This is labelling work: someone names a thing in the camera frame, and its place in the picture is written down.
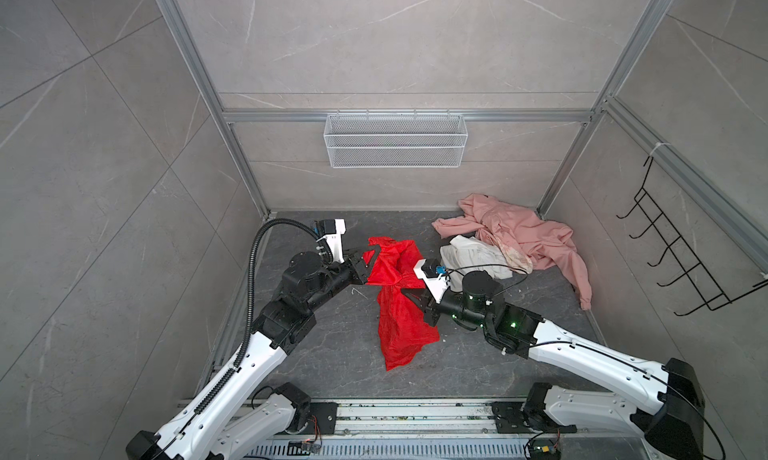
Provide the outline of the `red cloth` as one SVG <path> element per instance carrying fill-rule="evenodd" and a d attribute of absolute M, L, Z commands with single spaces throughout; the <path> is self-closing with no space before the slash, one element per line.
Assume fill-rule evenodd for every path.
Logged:
<path fill-rule="evenodd" d="M 423 259 L 415 242 L 370 237 L 368 245 L 380 248 L 367 284 L 380 287 L 378 333 L 386 370 L 391 371 L 409 364 L 425 345 L 438 342 L 440 335 L 402 292 L 426 287 L 414 273 L 416 263 Z"/>

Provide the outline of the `white cloth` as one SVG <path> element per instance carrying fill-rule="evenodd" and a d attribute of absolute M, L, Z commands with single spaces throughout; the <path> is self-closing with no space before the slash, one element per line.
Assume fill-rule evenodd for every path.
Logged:
<path fill-rule="evenodd" d="M 442 246 L 439 252 L 442 265 L 448 270 L 453 270 L 449 278 L 450 288 L 454 292 L 463 290 L 463 278 L 471 271 L 485 271 L 494 280 L 506 280 L 514 276 L 498 247 L 474 237 L 457 235 L 447 245 Z"/>

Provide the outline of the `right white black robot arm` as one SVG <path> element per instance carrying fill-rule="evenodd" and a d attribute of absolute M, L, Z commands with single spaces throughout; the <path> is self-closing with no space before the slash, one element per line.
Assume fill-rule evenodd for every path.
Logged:
<path fill-rule="evenodd" d="M 404 295 L 430 326 L 442 317 L 470 331 L 506 355 L 553 365 L 601 386 L 575 391 L 535 383 L 517 418 L 537 433 L 563 434 L 579 428 L 639 437 L 653 453 L 669 459 L 704 456 L 705 401 L 693 367 L 676 358 L 644 360 L 589 341 L 551 320 L 513 305 L 502 285 L 484 271 L 464 275 L 460 291 L 450 288 L 441 267 L 419 262 L 421 288 Z"/>

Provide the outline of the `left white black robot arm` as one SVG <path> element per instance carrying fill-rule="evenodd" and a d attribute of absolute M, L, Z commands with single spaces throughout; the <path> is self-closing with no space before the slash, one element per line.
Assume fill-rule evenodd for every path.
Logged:
<path fill-rule="evenodd" d="M 307 421 L 310 399 L 297 387 L 278 388 L 265 405 L 235 415 L 252 392 L 315 326 L 315 312 L 350 285 L 364 285 L 380 249 L 348 250 L 326 264 L 312 252 L 295 255 L 272 300 L 214 379 L 158 432 L 141 431 L 128 443 L 130 459 L 241 459 L 258 442 Z"/>

